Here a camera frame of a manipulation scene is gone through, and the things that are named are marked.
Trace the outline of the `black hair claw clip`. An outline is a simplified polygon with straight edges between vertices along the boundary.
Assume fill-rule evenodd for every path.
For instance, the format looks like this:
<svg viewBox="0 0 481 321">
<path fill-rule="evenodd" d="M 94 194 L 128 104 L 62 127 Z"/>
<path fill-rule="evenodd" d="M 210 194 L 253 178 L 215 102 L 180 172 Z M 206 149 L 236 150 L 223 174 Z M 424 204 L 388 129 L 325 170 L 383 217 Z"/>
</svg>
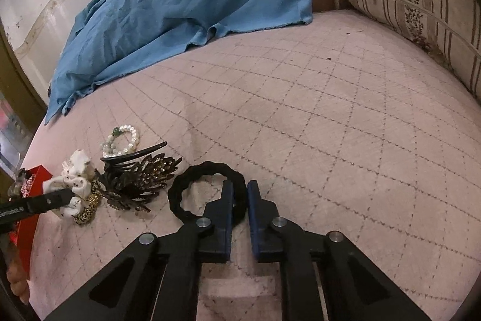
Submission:
<svg viewBox="0 0 481 321">
<path fill-rule="evenodd" d="M 174 178 L 182 158 L 167 156 L 166 142 L 138 152 L 103 158 L 103 170 L 95 172 L 100 193 L 116 210 L 149 213 L 149 204 Z"/>
</svg>

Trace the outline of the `white dotted scrunchie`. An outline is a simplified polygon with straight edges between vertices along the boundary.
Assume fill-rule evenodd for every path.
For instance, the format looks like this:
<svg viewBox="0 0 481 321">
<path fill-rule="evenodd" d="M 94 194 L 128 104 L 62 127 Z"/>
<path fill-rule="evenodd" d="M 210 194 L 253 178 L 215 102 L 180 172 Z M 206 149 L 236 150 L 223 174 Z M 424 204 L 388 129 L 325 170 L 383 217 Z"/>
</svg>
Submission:
<svg viewBox="0 0 481 321">
<path fill-rule="evenodd" d="M 53 210 L 58 218 L 79 218 L 89 205 L 95 166 L 84 150 L 76 150 L 63 162 L 60 176 L 52 177 L 42 184 L 42 193 L 70 189 L 74 196 L 64 207 Z"/>
</svg>

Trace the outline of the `wooden glass door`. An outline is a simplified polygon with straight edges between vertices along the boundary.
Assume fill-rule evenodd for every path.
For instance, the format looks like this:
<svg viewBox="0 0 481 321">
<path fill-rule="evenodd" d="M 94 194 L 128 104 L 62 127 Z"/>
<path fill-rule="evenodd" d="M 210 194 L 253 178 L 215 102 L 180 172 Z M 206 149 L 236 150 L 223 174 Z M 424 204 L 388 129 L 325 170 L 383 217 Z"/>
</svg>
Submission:
<svg viewBox="0 0 481 321">
<path fill-rule="evenodd" d="M 47 106 L 1 31 L 1 198 L 14 183 Z"/>
</svg>

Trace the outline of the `pink quilted bed cover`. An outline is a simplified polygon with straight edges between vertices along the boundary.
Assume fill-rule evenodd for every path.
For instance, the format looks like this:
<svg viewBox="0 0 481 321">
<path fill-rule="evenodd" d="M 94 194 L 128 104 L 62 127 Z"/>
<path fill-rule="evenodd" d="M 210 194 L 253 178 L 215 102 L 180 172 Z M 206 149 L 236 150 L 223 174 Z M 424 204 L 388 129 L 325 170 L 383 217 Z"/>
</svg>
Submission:
<svg viewBox="0 0 481 321">
<path fill-rule="evenodd" d="M 280 214 L 343 232 L 433 320 L 480 272 L 480 107 L 427 54 L 354 11 L 230 35 L 97 89 L 39 128 L 24 166 L 95 165 L 113 128 L 222 162 Z"/>
</svg>

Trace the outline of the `leopard print scrunchie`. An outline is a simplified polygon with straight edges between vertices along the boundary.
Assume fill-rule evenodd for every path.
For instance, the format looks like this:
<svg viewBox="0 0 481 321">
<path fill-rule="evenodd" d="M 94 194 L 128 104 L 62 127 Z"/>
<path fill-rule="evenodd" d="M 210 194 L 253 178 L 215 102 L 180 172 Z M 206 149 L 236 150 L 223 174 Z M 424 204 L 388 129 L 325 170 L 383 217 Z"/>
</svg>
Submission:
<svg viewBox="0 0 481 321">
<path fill-rule="evenodd" d="M 80 227 L 89 224 L 95 218 L 95 212 L 102 200 L 100 193 L 93 192 L 86 199 L 86 207 L 78 215 L 73 217 L 73 221 Z"/>
</svg>

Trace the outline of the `grey tulle scrunchie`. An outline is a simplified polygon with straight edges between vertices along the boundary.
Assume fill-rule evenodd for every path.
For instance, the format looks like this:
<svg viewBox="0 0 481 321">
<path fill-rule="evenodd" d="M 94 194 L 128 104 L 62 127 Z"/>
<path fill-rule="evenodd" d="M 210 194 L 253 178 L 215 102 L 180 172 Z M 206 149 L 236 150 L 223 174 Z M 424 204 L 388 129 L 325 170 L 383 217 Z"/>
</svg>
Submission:
<svg viewBox="0 0 481 321">
<path fill-rule="evenodd" d="M 27 181 L 28 173 L 24 168 L 21 168 L 17 175 L 14 183 L 8 188 L 7 195 L 10 199 L 18 199 L 22 197 L 22 187 Z"/>
</svg>

